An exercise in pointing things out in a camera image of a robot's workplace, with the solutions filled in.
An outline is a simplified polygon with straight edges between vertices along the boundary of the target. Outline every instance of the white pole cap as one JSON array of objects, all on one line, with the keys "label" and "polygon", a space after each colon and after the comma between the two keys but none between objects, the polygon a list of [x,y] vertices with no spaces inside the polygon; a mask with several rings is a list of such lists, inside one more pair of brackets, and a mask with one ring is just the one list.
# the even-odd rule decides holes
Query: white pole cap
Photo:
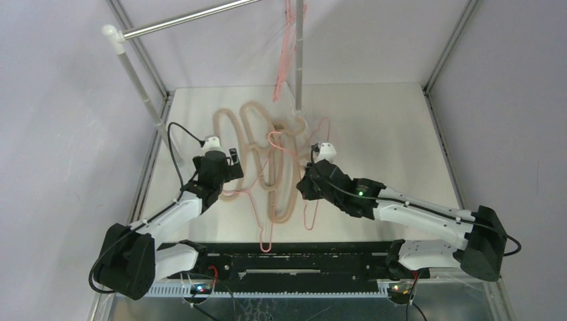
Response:
[{"label": "white pole cap", "polygon": [[108,41],[112,44],[114,51],[117,55],[121,55],[126,52],[126,49],[122,45],[126,40],[122,35],[121,31],[118,31],[113,25],[105,25],[102,27],[102,34],[108,38]]}]

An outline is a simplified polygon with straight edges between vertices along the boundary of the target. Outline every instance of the horizontal rod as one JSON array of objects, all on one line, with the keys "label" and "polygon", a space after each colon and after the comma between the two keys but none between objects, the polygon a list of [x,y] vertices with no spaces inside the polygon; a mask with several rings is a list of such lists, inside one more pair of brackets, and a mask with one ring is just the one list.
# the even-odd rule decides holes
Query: horizontal rod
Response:
[{"label": "horizontal rod", "polygon": [[449,40],[445,44],[445,48],[443,48],[443,52],[441,53],[441,56],[439,56],[439,59],[437,60],[437,63],[435,64],[435,67],[433,68],[431,75],[427,79],[425,86],[423,86],[426,95],[429,95],[431,93],[431,90],[433,89],[435,82],[437,82],[437,79],[439,79],[439,75],[441,74],[441,71],[445,67],[445,63],[449,59],[449,56],[451,55],[453,50],[455,49],[457,42],[463,35],[463,31],[465,30],[465,27],[469,23],[469,20],[471,19],[473,13],[475,12],[477,6],[480,3],[481,0],[469,0],[467,5],[465,6],[465,9],[463,10],[461,16],[459,17],[459,21],[457,22],[457,25],[455,26],[455,29],[453,30],[451,37],[449,37]]},{"label": "horizontal rod", "polygon": [[149,23],[141,27],[135,27],[132,29],[124,30],[122,32],[124,39],[129,40],[135,37],[140,37],[141,35],[146,35],[148,33],[156,32],[162,29],[173,27],[174,25],[180,25],[182,23],[190,22],[200,18],[207,17],[209,15],[214,15],[226,10],[238,8],[243,5],[248,5],[260,0],[238,0],[225,3],[223,5],[216,5],[206,9],[193,11],[189,13],[184,13],[182,15],[177,15],[168,19],[163,19],[154,23]]}]

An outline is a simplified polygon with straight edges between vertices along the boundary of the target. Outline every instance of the metal rail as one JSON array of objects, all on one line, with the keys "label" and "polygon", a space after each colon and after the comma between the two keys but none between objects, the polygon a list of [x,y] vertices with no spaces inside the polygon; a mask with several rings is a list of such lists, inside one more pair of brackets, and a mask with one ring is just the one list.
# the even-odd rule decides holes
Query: metal rail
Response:
[{"label": "metal rail", "polygon": [[[122,63],[124,70],[128,74],[128,77],[130,78],[130,81],[136,88],[136,91],[138,92],[140,99],[144,103],[144,107],[146,107],[146,110],[152,117],[152,120],[154,121],[154,125],[156,126],[159,136],[162,138],[163,142],[167,144],[168,137],[167,137],[167,129],[165,128],[165,123],[158,114],[158,112],[156,111],[156,108],[154,107],[154,103],[150,99],[150,96],[146,92],[144,85],[140,81],[140,78],[138,77],[138,74],[136,73],[134,66],[132,66],[132,62],[130,61],[130,58],[128,58],[128,55],[126,55],[126,52],[124,52],[118,55],[118,59]],[[181,155],[179,154],[179,151],[177,150],[174,144],[171,144],[171,152],[173,153],[173,157],[175,158],[175,160],[178,163],[181,163],[182,162]]]},{"label": "metal rail", "polygon": [[135,37],[140,37],[141,35],[146,35],[148,33],[156,32],[159,30],[163,30],[169,27],[173,27],[174,25],[180,25],[182,23],[190,22],[193,20],[197,20],[200,18],[204,18],[210,15],[214,15],[216,13],[220,13],[226,10],[234,9],[241,7],[243,5],[248,5],[250,3],[258,2],[260,0],[239,0],[239,1],[232,1],[222,5],[216,5],[213,7],[208,7],[205,9],[201,9],[198,11],[192,11],[188,13],[184,13],[182,15],[176,15],[171,18],[163,19],[154,23],[149,23],[147,25],[143,25],[140,27],[135,27],[132,29],[124,30],[122,32],[124,39],[129,40]]},{"label": "metal rail", "polygon": [[455,45],[463,35],[463,30],[467,26],[469,20],[471,19],[471,16],[475,12],[475,9],[478,7],[480,2],[481,0],[469,0],[467,5],[465,6],[465,9],[459,17],[459,22],[457,22],[457,25],[455,26],[451,37],[449,37],[447,44],[445,44],[445,48],[443,48],[443,52],[441,53],[441,56],[439,56],[439,59],[437,60],[437,63],[435,64],[431,75],[427,79],[425,86],[423,86],[426,95],[429,95],[431,93],[435,82],[441,74],[441,70],[443,70],[443,67],[445,67],[445,63],[449,59],[449,56],[451,55],[453,49],[455,49]]},{"label": "metal rail", "polygon": [[425,93],[425,90],[423,90],[423,96],[425,98],[425,103],[427,104],[427,110],[429,111],[431,122],[433,123],[433,128],[435,129],[437,140],[439,141],[439,146],[441,147],[441,153],[443,153],[443,160],[445,161],[445,166],[447,167],[447,171],[449,172],[449,179],[451,180],[451,185],[453,185],[453,191],[455,192],[455,197],[457,198],[457,204],[459,205],[460,209],[470,208],[469,206],[470,204],[467,203],[465,196],[462,193],[460,187],[461,185],[458,182],[457,174],[455,172],[455,165],[451,157],[451,153],[447,148],[445,135],[443,134],[443,131],[441,130],[441,126],[439,125],[437,114],[435,113],[435,109],[433,107],[431,99],[429,95]]},{"label": "metal rail", "polygon": [[[126,13],[126,10],[124,9],[124,6],[120,2],[120,0],[106,0],[106,4],[108,4],[112,14],[114,15],[118,24],[120,25],[120,28],[125,30],[134,27],[134,25],[132,24],[132,20],[130,20],[130,17]],[[148,76],[150,76],[152,82],[154,83],[154,86],[160,92],[162,98],[166,100],[168,94],[167,88],[165,87],[165,84],[162,78],[160,77],[157,68],[154,65],[154,62],[150,58],[148,51],[144,47],[142,40],[133,39],[132,49],[134,50],[136,56],[138,56],[140,62],[142,63],[142,67],[146,70]]]},{"label": "metal rail", "polygon": [[296,2],[296,110],[302,109],[303,88],[303,0]]}]

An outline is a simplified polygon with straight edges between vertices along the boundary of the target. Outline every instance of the white table surface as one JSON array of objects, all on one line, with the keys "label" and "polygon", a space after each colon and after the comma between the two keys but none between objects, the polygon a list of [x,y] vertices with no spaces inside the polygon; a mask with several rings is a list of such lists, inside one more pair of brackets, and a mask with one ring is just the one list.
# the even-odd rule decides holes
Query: white table surface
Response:
[{"label": "white table surface", "polygon": [[[175,92],[168,121],[179,122],[197,136],[213,134],[213,113],[228,108],[236,115],[248,101],[264,105],[273,118],[286,118],[294,105],[288,88],[278,102],[272,102],[273,86],[230,88],[181,88]],[[312,129],[321,117],[332,121],[330,142],[338,152],[335,164],[351,178],[366,177],[380,181],[414,197],[457,207],[457,199],[439,146],[435,129],[418,84],[307,85],[303,89],[304,110]],[[267,145],[265,125],[254,122],[257,139]],[[221,122],[221,141],[225,152],[237,147],[227,118]],[[174,130],[175,141],[186,159],[182,168],[185,180],[194,171],[191,159],[201,154],[199,145]],[[325,135],[318,134],[319,139]],[[251,155],[245,174],[248,186],[255,172]],[[179,192],[179,180],[166,146],[162,143],[154,168],[142,217],[150,217]],[[259,216],[269,237],[267,192],[252,190]],[[357,219],[320,201],[315,228],[304,228],[303,202],[298,195],[291,219],[273,228],[273,242],[385,241],[394,239],[431,239],[434,235],[395,223]],[[308,223],[315,202],[307,210]],[[225,203],[217,201],[207,212],[172,234],[169,241],[258,242],[259,229],[248,197]]]}]

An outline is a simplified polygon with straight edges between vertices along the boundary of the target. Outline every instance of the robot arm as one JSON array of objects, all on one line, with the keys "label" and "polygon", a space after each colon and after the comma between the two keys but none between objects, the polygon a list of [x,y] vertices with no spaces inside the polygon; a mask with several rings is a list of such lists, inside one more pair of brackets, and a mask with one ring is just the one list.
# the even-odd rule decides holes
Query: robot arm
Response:
[{"label": "robot arm", "polygon": [[243,176],[236,150],[232,148],[227,157],[218,137],[209,137],[203,151],[204,156],[193,159],[197,180],[181,187],[178,199],[149,219],[108,229],[89,275],[94,290],[106,293],[95,288],[92,279],[137,300],[154,281],[195,267],[202,251],[197,244],[184,241],[166,249],[160,246],[184,223],[204,213],[218,199],[224,183]]},{"label": "robot arm", "polygon": [[[318,152],[315,159],[313,152]],[[304,199],[326,199],[353,217],[378,218],[439,236],[394,241],[387,260],[398,269],[397,275],[421,268],[461,268],[475,278],[498,280],[507,234],[492,209],[452,209],[370,179],[351,179],[332,164],[335,155],[328,142],[314,145],[312,161],[297,184]]]}]

